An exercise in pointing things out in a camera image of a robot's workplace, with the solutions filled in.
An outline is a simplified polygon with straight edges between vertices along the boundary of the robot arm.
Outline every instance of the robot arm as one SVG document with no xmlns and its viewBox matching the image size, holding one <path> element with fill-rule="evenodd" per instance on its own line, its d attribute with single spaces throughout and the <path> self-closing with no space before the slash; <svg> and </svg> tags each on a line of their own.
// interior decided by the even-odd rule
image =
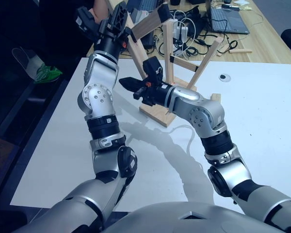
<svg viewBox="0 0 291 233">
<path fill-rule="evenodd" d="M 211 164 L 208 176 L 216 192 L 233 198 L 246 215 L 291 232 L 291 198 L 252 181 L 237 146 L 231 141 L 221 104 L 192 90 L 162 82 L 162 67 L 155 57 L 144 62 L 144 69 L 148 74 L 145 80 L 125 78 L 120 83 L 134 92 L 135 99 L 143 98 L 142 102 L 150 106 L 162 105 L 194 127 Z"/>
<path fill-rule="evenodd" d="M 78 105 L 92 136 L 90 141 L 96 178 L 83 182 L 43 216 L 18 229 L 18 233 L 100 232 L 113 208 L 132 181 L 137 169 L 134 151 L 125 146 L 113 108 L 117 60 L 127 44 L 129 29 L 126 4 L 117 5 L 110 19 L 95 24 L 86 8 L 78 9 L 76 22 L 96 41 L 84 74 L 84 89 Z"/>
</svg>

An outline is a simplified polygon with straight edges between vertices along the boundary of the wooden stand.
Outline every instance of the wooden stand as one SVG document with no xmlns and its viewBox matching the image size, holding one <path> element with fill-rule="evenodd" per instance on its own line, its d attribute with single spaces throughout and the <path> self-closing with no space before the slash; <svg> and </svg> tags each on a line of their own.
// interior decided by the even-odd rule
<svg viewBox="0 0 291 233">
<path fill-rule="evenodd" d="M 115 6 L 121 0 L 105 0 L 109 10 L 113 12 Z M 165 75 L 166 82 L 171 85 L 179 85 L 185 88 L 189 88 L 196 91 L 196 87 L 194 86 L 197 82 L 198 78 L 204 71 L 206 65 L 210 61 L 211 57 L 216 53 L 218 46 L 223 41 L 223 38 L 218 37 L 215 39 L 214 43 L 210 47 L 208 53 L 205 58 L 202 60 L 200 66 L 196 66 L 193 63 L 190 63 L 186 60 L 183 60 L 178 57 L 173 56 L 173 22 L 169 21 L 170 18 L 169 9 L 167 3 L 164 2 L 161 6 L 159 6 L 156 10 L 154 10 L 148 17 L 144 18 L 141 22 L 139 22 L 136 26 L 131 21 L 130 16 L 128 16 L 126 26 L 130 27 L 135 39 L 137 42 L 134 42 L 132 37 L 129 36 L 128 50 L 133 58 L 137 69 L 142 77 L 142 79 L 146 78 L 146 74 L 143 70 L 143 61 L 145 61 L 148 57 L 146 51 L 140 41 L 140 38 L 150 31 L 153 31 L 155 28 L 163 25 L 163 37 L 164 37 L 164 58 L 165 58 Z M 195 72 L 191 81 L 187 83 L 184 80 L 181 80 L 177 77 L 174 77 L 174 63 L 192 70 Z M 152 118 L 156 122 L 161 125 L 168 127 L 168 125 L 175 119 L 175 115 L 169 113 L 166 108 L 154 105 L 152 107 L 142 104 L 139 107 L 139 110 L 146 114 L 148 117 Z"/>
</svg>

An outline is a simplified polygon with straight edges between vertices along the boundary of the desk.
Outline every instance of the desk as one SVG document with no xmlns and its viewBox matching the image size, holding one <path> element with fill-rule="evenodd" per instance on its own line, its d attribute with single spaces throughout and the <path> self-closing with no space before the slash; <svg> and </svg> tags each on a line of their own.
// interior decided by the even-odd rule
<svg viewBox="0 0 291 233">
<path fill-rule="evenodd" d="M 262 63 L 291 64 L 291 50 L 282 41 L 280 36 L 270 25 L 265 16 L 263 16 L 262 12 L 258 9 L 253 0 L 247 1 L 250 2 L 250 4 L 247 6 L 252 7 L 253 11 L 243 10 L 240 11 L 240 14 L 246 26 L 249 28 L 250 34 L 246 38 L 244 38 L 245 35 L 243 34 L 228 34 L 228 36 L 230 38 L 230 41 L 244 38 L 238 41 L 237 48 L 251 49 L 253 52 L 244 54 L 226 53 L 223 54 L 221 57 L 214 56 L 212 60 L 229 62 L 262 62 Z M 193 7 L 194 5 L 191 5 L 186 0 L 181 0 L 179 6 L 170 5 L 169 9 L 170 10 L 179 9 L 182 11 L 188 11 Z M 199 11 L 202 15 L 206 13 L 205 4 L 199 5 Z M 262 21 L 262 18 L 257 13 L 263 16 L 264 21 L 253 26 L 253 24 Z M 208 44 L 212 44 L 213 40 L 214 40 L 213 37 L 207 37 L 205 41 Z M 222 46 L 225 44 L 227 44 L 226 39 L 224 40 Z M 197 45 L 196 43 L 194 43 L 194 46 L 202 53 L 205 53 L 207 51 L 207 49 L 204 46 Z M 156 50 L 149 56 L 157 56 L 159 59 L 163 59 L 163 57 Z M 198 55 L 195 57 L 191 57 L 189 60 L 201 61 L 202 59 L 203 55 Z"/>
<path fill-rule="evenodd" d="M 12 205 L 50 208 L 78 184 L 95 177 L 91 137 L 77 105 L 87 61 L 80 61 L 59 101 Z M 118 79 L 141 78 L 131 59 L 120 59 L 119 67 Z M 222 73 L 229 74 L 231 81 L 220 81 Z M 191 71 L 175 66 L 175 75 L 180 74 L 185 81 L 192 76 Z M 291 196 L 291 65 L 210 62 L 198 80 L 198 90 L 206 98 L 222 93 L 227 127 L 254 181 Z M 187 121 L 176 117 L 165 128 L 148 119 L 139 112 L 141 101 L 134 100 L 119 82 L 113 95 L 126 144 L 138 156 L 136 176 L 115 211 L 189 200 L 241 212 L 232 199 L 214 192 L 207 178 L 210 166 L 204 148 Z"/>
</svg>

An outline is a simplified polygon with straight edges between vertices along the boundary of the laptop keyboard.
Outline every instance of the laptop keyboard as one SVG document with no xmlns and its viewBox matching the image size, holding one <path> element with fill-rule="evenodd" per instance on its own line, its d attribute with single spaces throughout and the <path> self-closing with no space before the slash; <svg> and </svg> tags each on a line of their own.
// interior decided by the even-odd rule
<svg viewBox="0 0 291 233">
<path fill-rule="evenodd" d="M 231 26 L 226 18 L 226 15 L 223 11 L 212 10 L 211 11 L 211 18 L 216 20 L 216 21 L 211 20 L 212 27 L 214 30 L 221 31 L 221 32 L 224 32 L 224 31 L 229 32 L 232 30 L 232 28 L 231 28 Z"/>
</svg>

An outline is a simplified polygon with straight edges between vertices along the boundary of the white table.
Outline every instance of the white table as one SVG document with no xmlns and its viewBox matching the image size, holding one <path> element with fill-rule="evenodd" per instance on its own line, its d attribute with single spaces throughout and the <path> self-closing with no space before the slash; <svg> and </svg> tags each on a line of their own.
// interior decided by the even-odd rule
<svg viewBox="0 0 291 233">
<path fill-rule="evenodd" d="M 95 177 L 91 137 L 77 105 L 86 63 L 82 59 L 76 69 L 11 205 L 50 208 L 78 184 Z M 119 66 L 118 78 L 140 78 L 132 60 L 120 60 Z M 230 82 L 218 79 L 223 73 L 231 76 Z M 188 81 L 193 74 L 175 66 L 175 75 Z M 291 196 L 291 65 L 210 62 L 197 86 L 206 98 L 211 93 L 222 94 L 232 140 L 254 181 Z M 204 149 L 188 122 L 177 117 L 168 128 L 160 126 L 139 112 L 140 102 L 118 82 L 114 98 L 127 143 L 138 156 L 136 176 L 116 211 L 189 200 L 241 212 L 232 199 L 214 192 L 206 175 L 209 164 Z"/>
</svg>

